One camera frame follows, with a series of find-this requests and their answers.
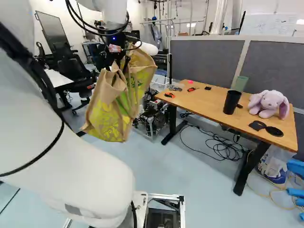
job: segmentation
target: gray floor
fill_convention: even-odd
[[[65,113],[75,132],[83,123],[84,112],[80,110],[78,116],[72,116],[70,111]],[[187,228],[302,227],[298,210],[280,209],[248,187],[242,197],[232,192],[238,162],[217,162],[193,152],[181,144],[179,136],[163,146],[160,141],[167,131],[154,142],[136,132],[132,132],[125,143],[109,143],[90,135],[82,138],[127,163],[136,177],[137,190],[184,195]],[[207,137],[198,130],[188,128],[182,137],[191,147],[214,155],[205,146]],[[7,184],[0,186],[0,209],[16,190]],[[21,190],[0,216],[0,227],[61,228],[65,219],[45,205],[39,196]],[[72,228],[86,227],[76,222],[72,225]]]

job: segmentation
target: bunny ear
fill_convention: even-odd
[[[288,116],[289,113],[289,102],[287,97],[284,96],[284,101],[281,103],[279,108],[279,116],[283,120]]]
[[[258,103],[261,102],[263,96],[269,92],[269,90],[264,90],[263,92],[259,94],[252,94],[250,97],[250,102],[248,104],[248,108],[251,109],[252,107],[256,106]]]

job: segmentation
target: orange tool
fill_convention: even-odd
[[[165,93],[165,96],[166,96],[166,97],[175,98],[174,93],[170,93],[170,92]]]
[[[187,91],[188,91],[188,92],[192,92],[192,91],[194,91],[194,90],[196,90],[196,89],[199,89],[199,88],[191,87],[191,88],[187,89]]]

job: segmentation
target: desk leg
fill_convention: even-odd
[[[243,167],[238,175],[236,185],[234,186],[233,192],[238,196],[243,194],[244,187],[249,173],[257,166],[263,155],[266,153],[270,144],[266,142],[260,142],[254,152],[252,152],[248,158],[245,158]]]
[[[184,120],[180,123],[180,125],[176,126],[176,106],[169,105],[169,125],[170,125],[170,133],[162,140],[162,145],[166,145],[175,135],[178,133],[188,121]]]
[[[61,101],[62,101],[63,105],[64,105],[64,107],[62,107],[60,110],[65,111],[65,110],[71,108],[72,105],[67,101],[67,97],[66,97],[65,93],[63,91],[57,91],[57,92],[58,92],[58,94],[61,98]]]

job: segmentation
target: purple plush rabbit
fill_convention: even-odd
[[[273,116],[279,108],[280,119],[285,119],[289,113],[289,102],[282,93],[276,90],[264,90],[259,94],[252,94],[248,105],[249,113],[267,119]]]

